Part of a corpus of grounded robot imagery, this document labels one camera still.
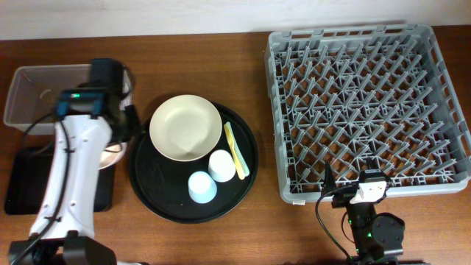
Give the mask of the pink bowl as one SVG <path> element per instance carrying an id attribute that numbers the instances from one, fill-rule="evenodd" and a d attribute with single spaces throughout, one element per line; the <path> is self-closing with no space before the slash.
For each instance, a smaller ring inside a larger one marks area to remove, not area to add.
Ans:
<path id="1" fill-rule="evenodd" d="M 126 153 L 127 143 L 110 145 L 105 148 L 100 157 L 99 169 L 105 169 L 119 162 Z"/>

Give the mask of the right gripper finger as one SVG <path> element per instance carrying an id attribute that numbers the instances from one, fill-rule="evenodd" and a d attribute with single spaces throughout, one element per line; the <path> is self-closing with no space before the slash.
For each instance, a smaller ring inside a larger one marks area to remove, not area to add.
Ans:
<path id="1" fill-rule="evenodd" d="M 323 178 L 321 195 L 324 196 L 327 193 L 334 191 L 337 188 L 336 181 L 333 176 L 333 171 L 328 162 L 325 163 L 325 174 Z"/>
<path id="2" fill-rule="evenodd" d="M 379 172 L 379 167 L 375 164 L 374 160 L 371 158 L 366 158 L 366 172 Z"/>

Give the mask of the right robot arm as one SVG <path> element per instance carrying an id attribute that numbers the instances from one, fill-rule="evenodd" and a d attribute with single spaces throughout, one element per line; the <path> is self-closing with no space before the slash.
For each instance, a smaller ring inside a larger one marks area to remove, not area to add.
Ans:
<path id="1" fill-rule="evenodd" d="M 357 181 L 338 187 L 333 170 L 325 164 L 325 176 L 321 197 L 316 201 L 315 213 L 319 224 L 333 243 L 346 255 L 347 264 L 397 264 L 403 254 L 405 222 L 391 213 L 377 213 L 375 206 L 386 198 L 392 179 L 368 158 L 366 169 L 360 172 Z M 325 227 L 319 204 L 325 197 L 332 198 L 333 208 L 346 210 L 342 219 L 347 219 L 353 235 L 356 256 L 351 256 Z"/>

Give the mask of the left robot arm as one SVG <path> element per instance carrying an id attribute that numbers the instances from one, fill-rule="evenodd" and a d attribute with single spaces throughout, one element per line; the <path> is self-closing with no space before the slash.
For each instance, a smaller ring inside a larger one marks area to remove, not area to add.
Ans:
<path id="1" fill-rule="evenodd" d="M 88 81 L 59 95 L 49 113 L 55 145 L 46 193 L 29 238 L 10 245 L 11 264 L 118 263 L 94 238 L 93 208 L 102 153 L 142 131 L 132 90 L 128 67 L 96 58 Z"/>

